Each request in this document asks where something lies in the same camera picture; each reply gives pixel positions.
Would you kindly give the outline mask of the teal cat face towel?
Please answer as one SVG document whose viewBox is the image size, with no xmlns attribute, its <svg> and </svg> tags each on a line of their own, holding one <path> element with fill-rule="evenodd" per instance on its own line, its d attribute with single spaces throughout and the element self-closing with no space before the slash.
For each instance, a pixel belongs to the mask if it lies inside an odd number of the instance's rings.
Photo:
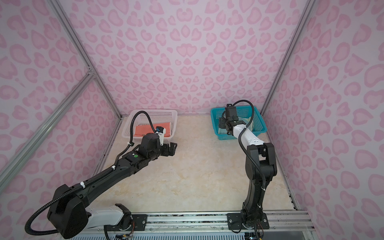
<svg viewBox="0 0 384 240">
<path fill-rule="evenodd" d="M 218 128 L 218 134 L 219 135 L 232 135 L 231 129 L 227 129 L 227 128 Z"/>
</svg>

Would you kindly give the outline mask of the red brown towel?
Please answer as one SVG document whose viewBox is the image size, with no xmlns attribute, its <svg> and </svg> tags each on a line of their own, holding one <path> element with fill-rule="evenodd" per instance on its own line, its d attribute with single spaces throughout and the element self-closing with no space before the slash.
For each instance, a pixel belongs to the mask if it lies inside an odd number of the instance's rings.
<svg viewBox="0 0 384 240">
<path fill-rule="evenodd" d="M 172 135 L 172 123 L 159 123 L 154 124 L 154 129 L 156 130 L 158 127 L 162 127 L 166 130 L 165 137 L 170 137 Z M 134 127 L 134 137 L 143 137 L 148 133 L 154 133 L 151 125 L 137 125 Z"/>
</svg>

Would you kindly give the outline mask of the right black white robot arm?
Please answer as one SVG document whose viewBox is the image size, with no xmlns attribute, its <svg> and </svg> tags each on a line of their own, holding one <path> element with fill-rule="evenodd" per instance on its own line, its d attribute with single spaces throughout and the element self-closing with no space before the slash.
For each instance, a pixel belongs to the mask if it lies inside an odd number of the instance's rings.
<svg viewBox="0 0 384 240">
<path fill-rule="evenodd" d="M 275 146 L 260 140 L 250 129 L 255 116 L 251 107 L 251 119 L 246 123 L 238 116 L 236 105 L 228 104 L 219 120 L 219 127 L 235 137 L 246 155 L 245 170 L 249 179 L 248 194 L 240 211 L 241 227 L 256 230 L 267 220 L 263 217 L 263 202 L 270 182 L 278 173 Z"/>
</svg>

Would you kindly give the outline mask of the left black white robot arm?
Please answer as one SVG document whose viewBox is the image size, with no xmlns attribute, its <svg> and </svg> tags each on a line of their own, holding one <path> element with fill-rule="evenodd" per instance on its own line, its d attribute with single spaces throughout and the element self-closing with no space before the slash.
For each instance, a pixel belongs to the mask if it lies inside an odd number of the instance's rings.
<svg viewBox="0 0 384 240">
<path fill-rule="evenodd" d="M 114 204 L 106 210 L 89 209 L 89 205 L 114 185 L 138 173 L 159 157 L 174 156 L 176 143 L 161 144 L 158 134 L 146 134 L 141 144 L 129 143 L 117 155 L 115 163 L 92 178 L 72 187 L 60 186 L 54 194 L 47 218 L 64 239 L 78 235 L 84 229 L 106 226 L 127 230 L 134 223 L 131 211 L 123 204 Z"/>
</svg>

